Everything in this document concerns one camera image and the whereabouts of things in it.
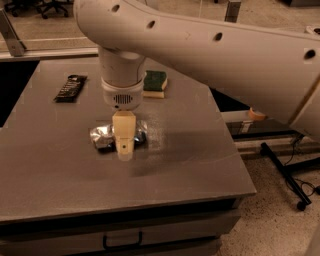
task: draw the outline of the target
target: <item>drawer handle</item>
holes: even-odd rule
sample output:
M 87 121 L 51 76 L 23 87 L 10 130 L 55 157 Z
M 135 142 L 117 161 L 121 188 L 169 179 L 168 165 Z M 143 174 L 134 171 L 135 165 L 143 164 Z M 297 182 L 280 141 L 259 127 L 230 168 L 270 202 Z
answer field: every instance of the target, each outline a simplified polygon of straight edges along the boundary
M 107 252 L 134 249 L 134 248 L 139 247 L 141 245 L 141 243 L 142 243 L 142 232 L 141 231 L 139 231 L 139 240 L 138 240 L 138 242 L 136 242 L 134 244 L 128 244 L 128 245 L 108 246 L 107 245 L 107 236 L 103 236 L 103 248 Z

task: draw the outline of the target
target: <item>crumpled foil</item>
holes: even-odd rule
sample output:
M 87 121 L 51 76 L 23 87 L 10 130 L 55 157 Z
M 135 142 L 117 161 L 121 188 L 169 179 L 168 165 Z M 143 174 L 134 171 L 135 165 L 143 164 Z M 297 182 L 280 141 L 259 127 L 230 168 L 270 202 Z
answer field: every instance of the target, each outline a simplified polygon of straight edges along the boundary
M 96 149 L 114 148 L 115 137 L 112 124 L 106 124 L 90 130 L 90 139 Z M 135 145 L 142 145 L 147 141 L 147 123 L 139 120 L 136 124 L 134 136 Z

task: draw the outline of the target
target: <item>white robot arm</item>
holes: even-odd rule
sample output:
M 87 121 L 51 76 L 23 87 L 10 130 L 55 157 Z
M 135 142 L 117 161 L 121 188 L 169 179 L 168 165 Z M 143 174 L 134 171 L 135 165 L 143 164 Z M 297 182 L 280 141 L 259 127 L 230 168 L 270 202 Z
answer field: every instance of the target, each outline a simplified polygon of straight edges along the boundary
M 114 107 L 139 104 L 148 57 L 320 141 L 318 37 L 161 13 L 137 0 L 76 0 L 74 13 L 99 45 L 103 84 L 136 92 L 132 105 Z

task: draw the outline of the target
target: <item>wheel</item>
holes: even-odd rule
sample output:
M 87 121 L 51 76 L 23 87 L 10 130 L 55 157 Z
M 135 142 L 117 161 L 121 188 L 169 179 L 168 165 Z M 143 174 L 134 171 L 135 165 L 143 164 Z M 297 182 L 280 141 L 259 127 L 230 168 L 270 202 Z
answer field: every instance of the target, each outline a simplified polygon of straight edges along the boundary
M 306 204 L 304 202 L 300 201 L 297 203 L 297 208 L 298 208 L 298 210 L 303 212 L 306 209 Z
M 317 192 L 318 195 L 320 195 L 320 186 L 316 187 L 314 190 Z

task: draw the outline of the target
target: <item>sponge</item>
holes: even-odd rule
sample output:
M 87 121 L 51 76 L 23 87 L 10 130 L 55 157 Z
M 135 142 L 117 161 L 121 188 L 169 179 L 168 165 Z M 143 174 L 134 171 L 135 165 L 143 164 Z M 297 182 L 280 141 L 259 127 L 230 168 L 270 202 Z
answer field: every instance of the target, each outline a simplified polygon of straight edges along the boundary
M 144 97 L 164 98 L 164 89 L 168 83 L 166 72 L 147 70 L 143 82 Z

